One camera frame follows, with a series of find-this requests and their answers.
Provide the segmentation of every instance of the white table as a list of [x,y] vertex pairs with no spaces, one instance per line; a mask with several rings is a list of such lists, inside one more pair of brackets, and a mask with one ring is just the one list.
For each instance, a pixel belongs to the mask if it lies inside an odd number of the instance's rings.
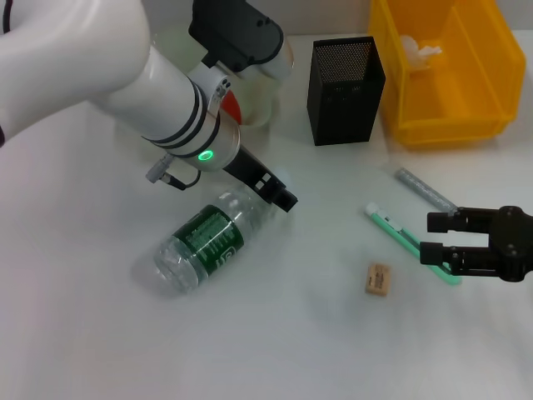
[[[516,35],[533,57],[533,32]],[[186,193],[151,185],[159,150],[88,104],[2,149],[0,398],[531,398],[533,277],[448,287],[361,208],[376,201],[423,238],[485,244],[425,234],[435,210],[387,174],[395,163],[460,205],[533,213],[533,69],[518,121],[479,147],[407,152],[379,121],[369,143],[314,147],[319,38],[291,38],[280,111],[270,132],[243,139],[291,174],[300,202],[191,296],[154,278],[152,252],[232,183],[224,172]],[[372,261],[393,267],[387,298],[365,294]]]

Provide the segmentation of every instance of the plastic bottle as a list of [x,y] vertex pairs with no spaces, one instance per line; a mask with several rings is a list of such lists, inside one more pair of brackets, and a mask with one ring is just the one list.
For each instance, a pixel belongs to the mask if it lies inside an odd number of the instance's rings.
[[229,189],[162,243],[157,268],[179,292],[189,293],[248,244],[275,210],[244,185]]

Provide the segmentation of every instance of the green toothbrush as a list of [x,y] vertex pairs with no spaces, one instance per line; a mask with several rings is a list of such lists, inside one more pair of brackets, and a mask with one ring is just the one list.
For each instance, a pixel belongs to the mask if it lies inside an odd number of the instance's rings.
[[[395,222],[383,208],[380,208],[374,202],[371,202],[366,206],[365,213],[378,227],[383,229],[399,242],[400,245],[409,250],[417,260],[420,260],[420,240],[417,239],[415,235],[402,227],[398,222]],[[455,286],[462,282],[461,277],[451,275],[450,266],[446,263],[443,263],[440,266],[429,265],[427,267],[449,285]]]

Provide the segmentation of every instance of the yellow plastic bin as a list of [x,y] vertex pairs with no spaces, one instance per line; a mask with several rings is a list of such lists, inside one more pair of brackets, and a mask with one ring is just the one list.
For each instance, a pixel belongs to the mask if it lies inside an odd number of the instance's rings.
[[[372,0],[386,84],[381,115],[407,146],[493,138],[515,119],[526,57],[494,0]],[[400,35],[440,46],[411,70]]]

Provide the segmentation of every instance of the green indicator ring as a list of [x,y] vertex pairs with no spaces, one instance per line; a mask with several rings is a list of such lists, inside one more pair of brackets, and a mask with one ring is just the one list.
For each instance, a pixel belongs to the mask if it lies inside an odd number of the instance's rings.
[[199,156],[198,156],[198,160],[200,161],[208,161],[208,160],[211,160],[213,158],[213,152],[211,150],[206,150],[205,152],[202,152]]

